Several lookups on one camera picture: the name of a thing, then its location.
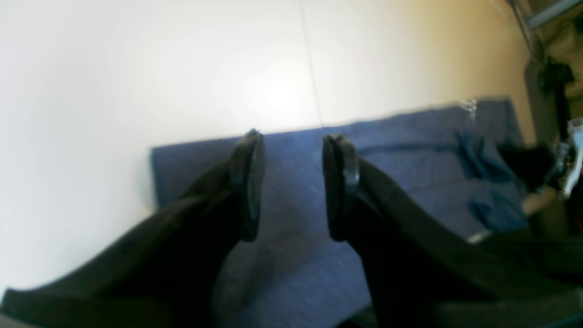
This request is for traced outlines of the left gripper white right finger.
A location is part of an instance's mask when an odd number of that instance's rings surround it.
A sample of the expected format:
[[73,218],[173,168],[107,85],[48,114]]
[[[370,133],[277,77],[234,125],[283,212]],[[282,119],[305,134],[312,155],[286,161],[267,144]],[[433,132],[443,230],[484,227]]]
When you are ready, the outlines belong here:
[[580,328],[582,288],[433,220],[346,137],[323,139],[327,226],[362,260],[381,328]]

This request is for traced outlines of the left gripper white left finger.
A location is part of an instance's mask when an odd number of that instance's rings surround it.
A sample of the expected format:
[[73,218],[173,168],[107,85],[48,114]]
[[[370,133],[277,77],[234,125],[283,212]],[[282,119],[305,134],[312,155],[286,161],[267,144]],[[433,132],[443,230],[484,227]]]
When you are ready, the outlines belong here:
[[223,262],[257,237],[264,172],[264,137],[252,129],[229,160],[80,268],[39,288],[8,289],[1,326],[210,326]]

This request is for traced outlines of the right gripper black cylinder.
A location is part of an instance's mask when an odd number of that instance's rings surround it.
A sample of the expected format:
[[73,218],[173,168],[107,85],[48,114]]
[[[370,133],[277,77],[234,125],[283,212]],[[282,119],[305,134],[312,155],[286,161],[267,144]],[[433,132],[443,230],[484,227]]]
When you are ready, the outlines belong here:
[[530,147],[499,145],[502,159],[531,191],[550,186],[562,196],[582,189],[582,118],[565,125],[567,138],[555,148],[540,143]]

